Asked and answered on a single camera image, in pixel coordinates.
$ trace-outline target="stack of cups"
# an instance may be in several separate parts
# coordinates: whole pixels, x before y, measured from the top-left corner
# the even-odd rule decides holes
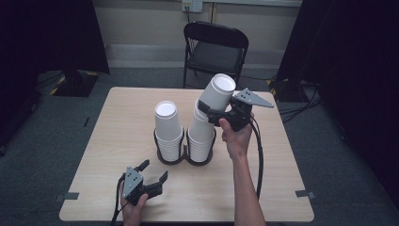
[[[158,103],[155,107],[155,142],[165,161],[174,162],[183,155],[183,137],[184,129],[176,105],[171,101]]]
[[[234,90],[234,80],[226,74],[218,73],[212,78],[199,100],[213,110],[225,111]],[[199,110],[199,100],[196,101],[193,121],[187,132],[188,155],[191,160],[198,163],[207,160],[215,140],[214,125],[209,123],[206,114]]]

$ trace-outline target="person's left hand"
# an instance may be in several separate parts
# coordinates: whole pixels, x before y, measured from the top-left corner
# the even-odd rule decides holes
[[[134,206],[122,197],[124,181],[120,183],[120,206],[123,207],[123,226],[138,226],[141,223],[141,215],[144,205],[149,198],[148,194],[143,194]]]

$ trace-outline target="table top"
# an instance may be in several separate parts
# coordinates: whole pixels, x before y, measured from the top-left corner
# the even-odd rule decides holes
[[[255,92],[275,103],[269,92]],[[197,167],[187,161],[173,166],[161,163],[153,140],[154,108],[161,101],[178,107],[184,130],[190,125],[199,89],[112,88],[105,100],[69,192],[78,192],[77,200],[66,200],[59,216],[66,221],[110,221],[115,208],[118,179],[129,166],[150,159],[141,172],[144,185],[158,181],[168,170],[163,194],[146,203],[143,222],[234,221],[232,162],[216,127],[211,162]],[[308,197],[298,198],[304,190],[288,137],[277,107],[253,106],[263,144],[263,186],[260,204],[266,221],[313,220]],[[258,181],[258,146],[252,135],[248,161],[252,181]]]

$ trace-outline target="chair seat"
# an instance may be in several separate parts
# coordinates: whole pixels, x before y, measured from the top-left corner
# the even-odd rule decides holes
[[[199,41],[187,64],[189,68],[236,74],[242,54],[242,49]]]

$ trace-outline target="hand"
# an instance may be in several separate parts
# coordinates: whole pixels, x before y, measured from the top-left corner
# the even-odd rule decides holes
[[[142,195],[138,200],[137,205],[134,206],[122,197],[123,185],[124,181],[120,183],[120,206],[124,206],[122,209],[123,226],[138,226],[141,223],[141,215],[149,195]]]
[[[226,119],[219,120],[220,127],[223,129],[222,139],[227,144],[227,150],[231,160],[234,162],[241,158],[247,158],[247,149],[249,145],[252,127],[248,124],[238,132],[231,129]]]

